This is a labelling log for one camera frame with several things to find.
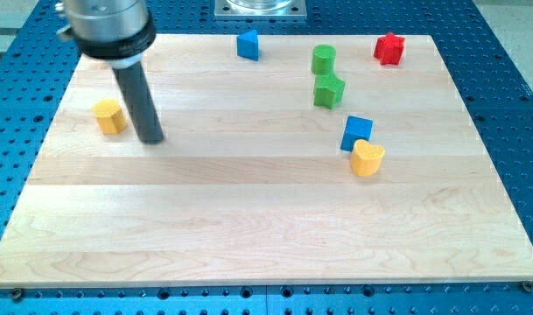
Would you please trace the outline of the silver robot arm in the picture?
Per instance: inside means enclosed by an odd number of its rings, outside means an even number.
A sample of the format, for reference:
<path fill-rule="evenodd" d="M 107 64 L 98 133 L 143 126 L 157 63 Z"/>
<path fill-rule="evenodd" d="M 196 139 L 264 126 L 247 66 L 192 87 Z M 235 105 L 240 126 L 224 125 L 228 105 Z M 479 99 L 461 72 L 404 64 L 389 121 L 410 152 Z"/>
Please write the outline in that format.
<path fill-rule="evenodd" d="M 146 0 L 60 0 L 54 9 L 67 21 L 57 31 L 60 40 L 114 69 L 139 63 L 156 39 Z"/>

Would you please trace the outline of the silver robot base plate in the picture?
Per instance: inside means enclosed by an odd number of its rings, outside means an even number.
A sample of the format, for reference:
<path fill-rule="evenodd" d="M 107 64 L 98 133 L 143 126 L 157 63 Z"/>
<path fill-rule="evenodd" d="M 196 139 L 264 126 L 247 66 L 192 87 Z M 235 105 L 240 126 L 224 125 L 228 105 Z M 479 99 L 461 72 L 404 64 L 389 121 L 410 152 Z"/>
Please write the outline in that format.
<path fill-rule="evenodd" d="M 215 20 L 305 20 L 306 0 L 214 0 Z"/>

